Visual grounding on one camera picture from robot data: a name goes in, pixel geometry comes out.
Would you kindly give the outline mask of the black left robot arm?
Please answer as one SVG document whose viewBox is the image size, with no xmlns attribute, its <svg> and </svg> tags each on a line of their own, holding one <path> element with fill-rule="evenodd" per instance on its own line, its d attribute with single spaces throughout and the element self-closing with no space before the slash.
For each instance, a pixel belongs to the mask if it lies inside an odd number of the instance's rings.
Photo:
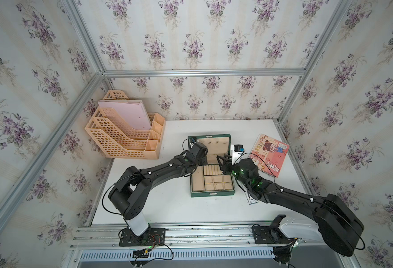
<svg viewBox="0 0 393 268">
<path fill-rule="evenodd" d="M 171 179 L 191 176 L 202 165 L 207 154 L 208 148 L 196 142 L 189 150 L 158 166 L 146 169 L 129 167 L 109 188 L 108 199 L 117 210 L 115 214 L 125 220 L 136 237 L 145 239 L 149 235 L 150 225 L 142 210 L 150 191 Z"/>
</svg>

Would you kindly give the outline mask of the green jewelry box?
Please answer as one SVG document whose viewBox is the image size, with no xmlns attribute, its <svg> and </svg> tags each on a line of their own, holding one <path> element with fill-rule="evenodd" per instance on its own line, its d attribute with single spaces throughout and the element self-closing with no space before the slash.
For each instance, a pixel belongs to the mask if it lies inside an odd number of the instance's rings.
<svg viewBox="0 0 393 268">
<path fill-rule="evenodd" d="M 188 137 L 188 147 L 192 147 L 197 142 L 205 145 L 208 152 L 190 176 L 190 196 L 192 198 L 233 196 L 236 190 L 232 176 L 223 174 L 217 161 L 217 157 L 230 154 L 231 135 Z"/>
</svg>

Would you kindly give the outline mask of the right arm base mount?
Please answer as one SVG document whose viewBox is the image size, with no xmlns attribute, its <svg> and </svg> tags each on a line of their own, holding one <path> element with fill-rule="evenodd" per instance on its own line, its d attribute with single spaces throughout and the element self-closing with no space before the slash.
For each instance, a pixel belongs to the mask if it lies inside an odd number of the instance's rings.
<svg viewBox="0 0 393 268">
<path fill-rule="evenodd" d="M 280 223 L 286 215 L 279 214 L 270 223 L 269 226 L 261 226 L 254 224 L 251 231 L 257 245 L 273 245 L 273 244 L 286 244 L 291 245 L 295 239 L 288 238 L 280 230 Z"/>
</svg>

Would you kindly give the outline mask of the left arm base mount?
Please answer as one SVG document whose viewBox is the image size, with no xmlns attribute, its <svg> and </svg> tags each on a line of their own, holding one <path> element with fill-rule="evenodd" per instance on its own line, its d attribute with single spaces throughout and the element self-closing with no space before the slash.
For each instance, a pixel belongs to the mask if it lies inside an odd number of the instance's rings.
<svg viewBox="0 0 393 268">
<path fill-rule="evenodd" d="M 149 227 L 142 235 L 137 236 L 130 228 L 124 228 L 119 231 L 119 246 L 155 246 L 165 243 L 165 228 L 151 228 Z"/>
</svg>

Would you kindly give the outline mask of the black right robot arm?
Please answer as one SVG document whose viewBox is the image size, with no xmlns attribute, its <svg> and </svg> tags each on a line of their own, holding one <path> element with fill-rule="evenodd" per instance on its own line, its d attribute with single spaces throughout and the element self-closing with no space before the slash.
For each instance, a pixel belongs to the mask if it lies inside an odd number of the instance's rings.
<svg viewBox="0 0 393 268">
<path fill-rule="evenodd" d="M 351 257 L 358 249 L 364 225 L 340 197 L 308 195 L 264 179 L 251 158 L 232 162 L 232 156 L 217 156 L 220 170 L 246 188 L 245 192 L 264 203 L 286 207 L 313 220 L 325 244 L 335 252 Z"/>
</svg>

